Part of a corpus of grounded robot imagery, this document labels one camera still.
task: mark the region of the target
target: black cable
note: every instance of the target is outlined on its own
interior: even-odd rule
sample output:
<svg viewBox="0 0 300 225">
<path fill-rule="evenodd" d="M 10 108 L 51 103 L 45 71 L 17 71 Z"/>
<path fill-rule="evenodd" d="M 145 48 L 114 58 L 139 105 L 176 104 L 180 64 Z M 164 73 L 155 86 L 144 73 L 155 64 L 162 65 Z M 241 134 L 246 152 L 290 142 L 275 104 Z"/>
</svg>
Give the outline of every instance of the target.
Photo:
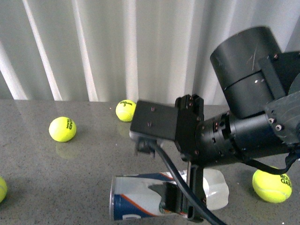
<svg viewBox="0 0 300 225">
<path fill-rule="evenodd" d="M 165 151 L 160 148 L 156 142 L 154 141 L 145 141 L 145 146 L 150 147 L 151 149 L 155 150 L 159 156 L 162 158 L 164 164 L 168 168 L 169 172 L 173 176 L 176 184 L 184 194 L 184 196 L 189 200 L 191 205 L 212 225 L 226 225 L 223 221 L 221 221 L 218 217 L 216 217 L 208 208 L 200 202 L 200 200 L 195 196 L 193 191 L 188 187 L 186 182 L 183 180 L 181 175 L 178 173 L 176 166 L 173 164 L 171 159 L 165 153 Z"/>
</svg>

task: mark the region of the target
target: white bottle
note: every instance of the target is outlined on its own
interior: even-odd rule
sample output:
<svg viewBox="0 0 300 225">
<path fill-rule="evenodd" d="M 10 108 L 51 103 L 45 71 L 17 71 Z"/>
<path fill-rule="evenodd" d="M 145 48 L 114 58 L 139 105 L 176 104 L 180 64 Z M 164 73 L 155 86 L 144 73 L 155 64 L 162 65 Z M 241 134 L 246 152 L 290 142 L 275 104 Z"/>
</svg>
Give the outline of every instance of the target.
<svg viewBox="0 0 300 225">
<path fill-rule="evenodd" d="M 187 171 L 179 171 L 179 173 L 186 182 Z M 172 177 L 169 172 L 163 174 Z M 229 189 L 221 171 L 204 169 L 203 189 L 206 194 L 206 204 L 209 210 L 218 210 L 228 204 Z"/>
</svg>

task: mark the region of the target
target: black cylinder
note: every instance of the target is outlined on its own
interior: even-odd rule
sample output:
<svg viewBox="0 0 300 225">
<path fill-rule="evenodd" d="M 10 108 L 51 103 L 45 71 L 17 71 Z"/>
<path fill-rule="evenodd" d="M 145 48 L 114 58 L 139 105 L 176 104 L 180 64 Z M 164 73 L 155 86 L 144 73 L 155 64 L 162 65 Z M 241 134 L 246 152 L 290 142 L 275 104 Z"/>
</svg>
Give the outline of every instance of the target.
<svg viewBox="0 0 300 225">
<path fill-rule="evenodd" d="M 273 96 L 259 59 L 281 53 L 267 27 L 242 31 L 220 44 L 210 56 L 231 112 L 239 119 L 256 115 Z"/>
</svg>

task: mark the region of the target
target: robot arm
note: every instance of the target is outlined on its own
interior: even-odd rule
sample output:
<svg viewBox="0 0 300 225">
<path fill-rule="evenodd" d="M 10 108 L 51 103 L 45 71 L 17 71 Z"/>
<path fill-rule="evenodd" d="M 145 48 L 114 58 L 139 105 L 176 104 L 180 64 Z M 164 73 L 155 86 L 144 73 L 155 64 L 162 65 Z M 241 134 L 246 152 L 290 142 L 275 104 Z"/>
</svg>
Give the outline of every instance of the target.
<svg viewBox="0 0 300 225">
<path fill-rule="evenodd" d="M 204 167 L 242 162 L 283 174 L 300 158 L 300 53 L 280 53 L 271 31 L 255 27 L 223 42 L 210 60 L 229 112 L 204 120 L 203 99 L 197 95 L 178 98 L 175 107 L 138 101 L 130 128 L 141 152 L 153 152 L 153 141 L 175 142 L 189 164 L 187 183 L 204 204 Z M 289 153 L 285 169 L 254 160 L 281 153 Z M 166 209 L 185 208 L 189 220 L 202 221 L 203 212 L 184 197 L 170 204 L 168 196 L 179 196 L 178 189 L 165 187 L 159 194 Z"/>
</svg>

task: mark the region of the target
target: can label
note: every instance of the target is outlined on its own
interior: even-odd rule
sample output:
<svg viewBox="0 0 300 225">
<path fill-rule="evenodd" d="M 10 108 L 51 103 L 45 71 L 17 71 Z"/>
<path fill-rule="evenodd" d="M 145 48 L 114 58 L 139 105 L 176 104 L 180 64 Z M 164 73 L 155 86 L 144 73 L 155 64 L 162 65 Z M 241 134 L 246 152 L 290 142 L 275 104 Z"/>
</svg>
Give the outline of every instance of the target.
<svg viewBox="0 0 300 225">
<path fill-rule="evenodd" d="M 179 172 L 186 181 L 187 171 Z M 169 172 L 114 177 L 110 199 L 111 219 L 138 219 L 173 214 L 162 208 L 161 196 L 148 188 L 166 181 L 175 182 Z"/>
</svg>

